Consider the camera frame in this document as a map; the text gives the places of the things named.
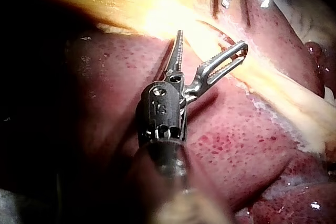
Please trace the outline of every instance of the yellow fat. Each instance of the yellow fat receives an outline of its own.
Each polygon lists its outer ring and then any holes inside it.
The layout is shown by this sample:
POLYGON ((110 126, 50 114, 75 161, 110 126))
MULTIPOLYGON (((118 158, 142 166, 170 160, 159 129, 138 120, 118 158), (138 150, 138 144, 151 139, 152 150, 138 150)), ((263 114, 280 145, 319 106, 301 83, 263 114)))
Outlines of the yellow fat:
MULTIPOLYGON (((202 61, 219 53, 220 47, 218 37, 199 20, 239 40, 209 18, 210 0, 58 1, 90 15, 105 31, 170 39, 175 37, 178 29, 183 29, 187 42, 202 61)), ((245 62, 232 74, 300 130, 307 141, 307 150, 323 153, 326 142, 332 146, 330 143, 336 141, 336 108, 274 67, 261 66, 255 60, 257 54, 250 48, 245 62)))

